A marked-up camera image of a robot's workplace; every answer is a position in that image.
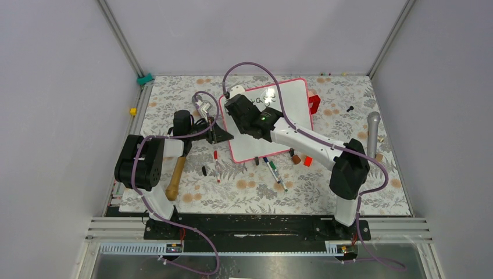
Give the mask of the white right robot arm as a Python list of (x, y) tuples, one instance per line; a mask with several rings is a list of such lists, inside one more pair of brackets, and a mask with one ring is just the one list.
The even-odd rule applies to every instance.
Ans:
[(285, 108), (269, 106), (260, 110), (243, 94), (228, 99), (224, 107), (241, 134), (285, 145), (328, 169), (329, 187), (337, 197), (334, 234), (348, 239), (356, 233), (357, 198), (370, 170), (369, 158), (360, 141), (330, 140), (291, 120)]

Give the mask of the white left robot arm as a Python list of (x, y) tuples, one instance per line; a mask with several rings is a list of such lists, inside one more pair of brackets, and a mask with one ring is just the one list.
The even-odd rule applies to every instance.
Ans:
[(174, 113), (169, 133), (170, 138), (128, 135), (117, 160), (114, 177), (117, 182), (138, 194), (149, 217), (160, 221), (158, 231), (165, 238), (172, 239), (180, 233), (181, 225), (173, 218), (177, 214), (175, 206), (169, 201), (165, 190), (158, 186), (163, 158), (177, 159), (172, 184), (178, 186), (186, 156), (194, 141), (205, 140), (217, 144), (229, 141), (234, 136), (219, 127), (213, 117), (205, 116), (196, 121), (187, 110)]

